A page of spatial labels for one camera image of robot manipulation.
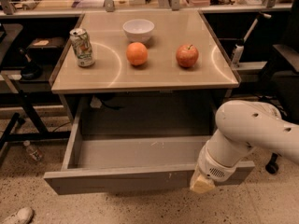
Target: terrazzo floor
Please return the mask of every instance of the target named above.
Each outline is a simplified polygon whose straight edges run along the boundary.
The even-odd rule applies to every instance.
[[[0,109],[0,131],[7,111]],[[42,119],[49,129],[70,129],[67,117]],[[16,132],[33,127],[30,121]],[[264,166],[270,152],[258,148],[248,157],[256,168],[239,186],[221,186],[196,194],[188,189],[166,191],[57,195],[43,180],[47,171],[59,171],[66,140],[36,142],[45,157],[31,161],[21,143],[7,144],[0,162],[0,220],[24,206],[41,224],[197,224],[197,223],[299,223],[299,167],[279,159],[279,172],[268,174]]]

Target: red apple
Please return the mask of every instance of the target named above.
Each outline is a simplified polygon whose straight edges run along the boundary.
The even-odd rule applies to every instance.
[[[189,68],[197,62],[198,50],[194,45],[184,44],[177,49],[176,58],[181,67]]]

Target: table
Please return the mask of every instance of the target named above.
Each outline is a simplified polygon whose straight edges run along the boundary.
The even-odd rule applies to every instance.
[[[133,67],[122,25],[137,18],[153,21],[155,29],[148,61]],[[53,83],[54,93],[82,99],[62,170],[44,179],[59,194],[188,186],[199,150],[213,133],[209,90],[238,86],[205,21],[193,9],[127,10],[86,13],[80,27],[90,35],[95,64],[78,67],[70,48]],[[190,69],[175,58],[186,42],[199,49]],[[109,93],[109,106],[90,108],[96,93]]]
[[[63,139],[68,138],[70,132],[57,132],[57,133],[50,133],[41,120],[41,118],[36,113],[35,109],[33,108],[32,104],[27,99],[26,95],[22,90],[19,89],[18,85],[15,81],[10,77],[13,75],[19,75],[19,71],[10,71],[7,70],[7,67],[4,68],[2,65],[2,61],[4,60],[10,46],[15,41],[17,36],[20,34],[22,30],[22,26],[20,24],[4,24],[4,28],[7,32],[7,35],[1,42],[0,46],[0,72],[1,76],[3,77],[4,81],[7,83],[8,87],[10,88],[11,92],[15,94],[16,99],[19,102],[19,105],[24,109],[26,114],[28,115],[29,119],[34,123],[36,126],[38,133],[10,133],[15,126],[16,122],[18,121],[20,124],[24,122],[23,119],[20,118],[19,113],[15,113],[11,118],[11,121],[7,125],[7,128],[3,132],[1,139],[0,139],[0,149],[4,145],[5,142],[16,142],[16,141],[24,141],[24,140],[43,140],[43,139]]]

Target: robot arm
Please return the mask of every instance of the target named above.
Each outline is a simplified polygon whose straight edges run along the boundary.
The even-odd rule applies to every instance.
[[[215,119],[218,130],[199,154],[192,190],[205,192],[215,188],[213,181],[227,180],[256,147],[299,163],[299,126],[282,120],[274,106],[230,101],[218,109]]]

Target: soda can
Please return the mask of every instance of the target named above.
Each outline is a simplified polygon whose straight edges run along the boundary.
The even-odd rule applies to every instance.
[[[70,31],[70,40],[77,57],[78,66],[86,67],[92,65],[94,63],[93,48],[86,30],[83,28],[73,29]]]

